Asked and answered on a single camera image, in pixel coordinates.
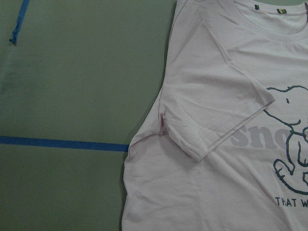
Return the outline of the pink printed t-shirt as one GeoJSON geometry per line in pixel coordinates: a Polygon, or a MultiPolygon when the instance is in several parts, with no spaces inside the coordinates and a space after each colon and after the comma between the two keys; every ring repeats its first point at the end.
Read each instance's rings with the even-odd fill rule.
{"type": "Polygon", "coordinates": [[[308,4],[179,0],[124,231],[308,228],[308,4]]]}

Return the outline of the brown paper table cover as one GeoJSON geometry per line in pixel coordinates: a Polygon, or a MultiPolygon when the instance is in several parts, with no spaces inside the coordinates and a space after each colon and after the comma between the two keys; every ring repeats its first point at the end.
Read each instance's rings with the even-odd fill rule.
{"type": "Polygon", "coordinates": [[[0,228],[118,231],[127,145],[165,71],[173,0],[0,3],[0,228]]]}

